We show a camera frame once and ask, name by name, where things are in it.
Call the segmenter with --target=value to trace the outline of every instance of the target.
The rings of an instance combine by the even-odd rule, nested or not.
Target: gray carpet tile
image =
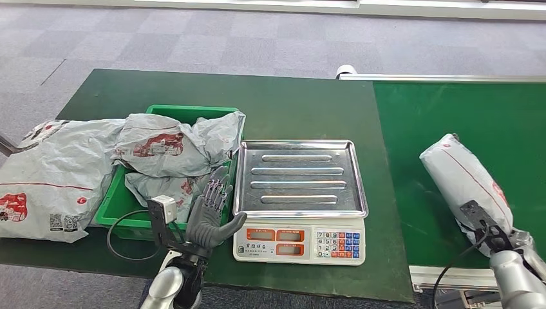
[[[545,23],[0,4],[0,131],[54,118],[93,68],[332,79],[546,75]],[[5,158],[0,156],[0,165]],[[0,308],[136,308],[146,280],[0,265]],[[427,308],[206,288],[202,308]]]

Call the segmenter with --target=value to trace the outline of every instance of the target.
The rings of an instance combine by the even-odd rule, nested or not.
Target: electronic scale
[[[368,206],[349,140],[242,141],[233,212],[241,211],[237,261],[364,263]]]

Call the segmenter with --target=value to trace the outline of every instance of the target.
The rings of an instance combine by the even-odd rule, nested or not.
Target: white wall base
[[[546,3],[479,0],[0,0],[0,3],[152,6],[329,14],[546,20]]]

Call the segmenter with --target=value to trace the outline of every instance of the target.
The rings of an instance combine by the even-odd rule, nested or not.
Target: qr code
[[[64,216],[64,231],[73,232],[78,230],[78,216]]]
[[[50,230],[62,230],[60,214],[50,214]]]

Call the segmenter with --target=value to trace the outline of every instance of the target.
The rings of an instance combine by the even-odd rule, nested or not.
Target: scale keypad
[[[360,258],[358,232],[316,232],[316,252],[319,258]]]

